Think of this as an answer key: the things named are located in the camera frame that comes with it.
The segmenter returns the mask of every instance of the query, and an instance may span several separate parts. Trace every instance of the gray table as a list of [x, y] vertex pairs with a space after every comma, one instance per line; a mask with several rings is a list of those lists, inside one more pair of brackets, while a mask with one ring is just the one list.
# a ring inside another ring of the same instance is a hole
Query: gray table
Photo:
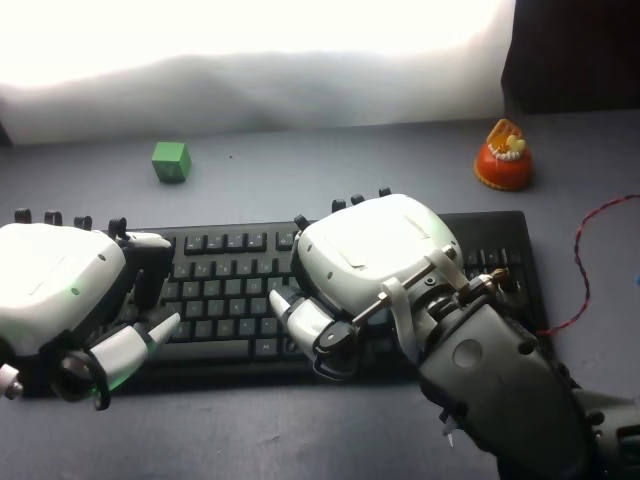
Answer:
[[[606, 200], [640, 190], [639, 112], [518, 120], [536, 181], [502, 193], [473, 176], [494, 121], [221, 135], [189, 140], [183, 185], [160, 184], [154, 141], [0, 151], [0, 224], [15, 207], [61, 210], [132, 227], [320, 218], [334, 197], [390, 186], [436, 212], [523, 210], [552, 324], [582, 303], [574, 232]], [[561, 359], [586, 387], [640, 394], [640, 202], [594, 219], [582, 252], [593, 302], [558, 335]], [[2, 478], [496, 478], [464, 435], [451, 450], [438, 409], [413, 385], [282, 385], [118, 396], [90, 402], [0, 401]]]

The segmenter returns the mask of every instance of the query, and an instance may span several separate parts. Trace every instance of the keyboard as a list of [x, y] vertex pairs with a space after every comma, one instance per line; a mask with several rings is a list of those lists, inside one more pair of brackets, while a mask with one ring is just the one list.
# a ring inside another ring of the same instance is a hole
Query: keyboard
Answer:
[[[546, 328], [524, 214], [440, 217], [460, 242], [465, 275], [471, 279], [498, 267], [508, 268], [529, 299], [524, 326], [531, 331]], [[180, 313], [182, 322], [171, 340], [158, 348], [142, 375], [311, 372], [306, 357], [275, 318], [268, 301], [270, 289], [297, 286], [289, 267], [296, 234], [293, 222], [144, 231], [159, 233], [176, 246], [161, 302]], [[134, 319], [136, 313], [135, 305], [129, 303], [119, 320]], [[377, 322], [363, 357], [373, 366], [401, 357], [390, 313]]]

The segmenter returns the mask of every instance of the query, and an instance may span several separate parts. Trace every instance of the green cube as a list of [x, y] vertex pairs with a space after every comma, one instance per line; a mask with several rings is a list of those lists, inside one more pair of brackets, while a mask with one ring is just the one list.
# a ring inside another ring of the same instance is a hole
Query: green cube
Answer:
[[191, 171], [191, 157], [184, 143], [158, 142], [151, 163], [161, 182], [184, 182]]

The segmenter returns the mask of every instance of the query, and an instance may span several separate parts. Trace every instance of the red wire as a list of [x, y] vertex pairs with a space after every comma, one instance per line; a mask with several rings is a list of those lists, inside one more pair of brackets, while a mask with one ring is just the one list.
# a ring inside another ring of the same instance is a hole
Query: red wire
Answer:
[[587, 216], [584, 217], [584, 220], [582, 220], [582, 223], [580, 224], [580, 228], [578, 228], [578, 232], [576, 233], [576, 243], [573, 246], [573, 251], [576, 254], [576, 263], [578, 264], [578, 268], [580, 269], [580, 274], [584, 279], [584, 288], [585, 288], [584, 302], [582, 304], [582, 307], [580, 307], [580, 310], [578, 310], [578, 313], [576, 313], [573, 317], [571, 317], [569, 321], [564, 322], [563, 324], [557, 327], [551, 328], [549, 330], [539, 330], [538, 332], [536, 332], [538, 335], [554, 335], [555, 333], [558, 333], [563, 328], [567, 328], [572, 323], [575, 323], [580, 318], [580, 316], [584, 313], [584, 311], [587, 309], [587, 307], [589, 306], [589, 301], [591, 300], [591, 289], [589, 287], [589, 279], [587, 278], [587, 272], [582, 266], [582, 260], [580, 260], [580, 238], [582, 237], [582, 230], [584, 230], [584, 226], [587, 224], [587, 222], [591, 220], [593, 217], [595, 217], [597, 214], [599, 214], [601, 211], [606, 210], [612, 205], [617, 205], [619, 203], [626, 202], [627, 200], [631, 200], [632, 198], [640, 198], [640, 193], [634, 193], [632, 195], [627, 195], [626, 197], [620, 197], [620, 198], [611, 200], [605, 203], [604, 205], [602, 205], [600, 208], [596, 208], [595, 210], [590, 211], [587, 214]]

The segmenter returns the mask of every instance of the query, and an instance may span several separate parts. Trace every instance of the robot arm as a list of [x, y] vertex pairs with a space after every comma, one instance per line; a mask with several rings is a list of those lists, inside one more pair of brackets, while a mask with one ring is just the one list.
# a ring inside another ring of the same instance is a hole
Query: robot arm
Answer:
[[579, 389], [518, 321], [522, 292], [505, 271], [467, 281], [433, 212], [381, 197], [355, 197], [314, 224], [296, 219], [302, 291], [269, 298], [315, 371], [353, 377], [369, 319], [388, 308], [423, 394], [443, 408], [443, 433], [465, 431], [503, 479], [640, 478], [637, 403]]
[[[63, 227], [59, 212], [32, 224], [19, 210], [16, 223], [0, 229], [0, 263], [15, 272], [0, 279], [0, 394], [48, 384], [67, 401], [93, 394], [104, 410], [110, 391], [180, 322], [157, 307], [174, 249], [156, 234], [127, 232], [125, 219], [113, 220], [108, 234], [92, 231], [90, 217], [74, 224]], [[134, 286], [140, 314], [114, 324]]]

